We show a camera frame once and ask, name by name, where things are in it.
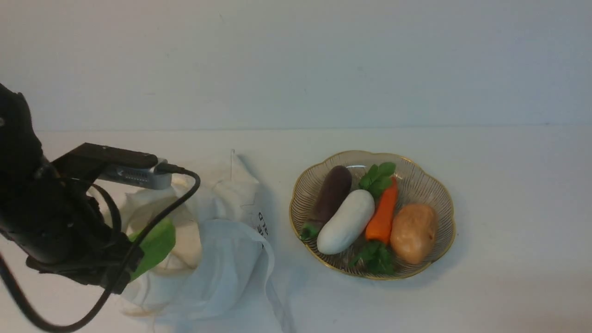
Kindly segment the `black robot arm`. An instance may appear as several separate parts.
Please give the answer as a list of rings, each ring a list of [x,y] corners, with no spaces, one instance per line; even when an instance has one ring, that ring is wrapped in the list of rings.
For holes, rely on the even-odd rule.
[[[61,176],[32,128],[21,93],[1,87],[1,234],[27,255],[27,266],[119,295],[130,283],[142,252],[121,267],[131,242],[108,226],[86,180]]]

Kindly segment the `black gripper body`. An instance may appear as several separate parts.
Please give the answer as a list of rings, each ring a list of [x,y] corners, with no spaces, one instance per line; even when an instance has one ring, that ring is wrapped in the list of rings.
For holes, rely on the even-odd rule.
[[[27,266],[119,295],[143,253],[132,249],[112,196],[81,179],[1,180],[1,234]]]

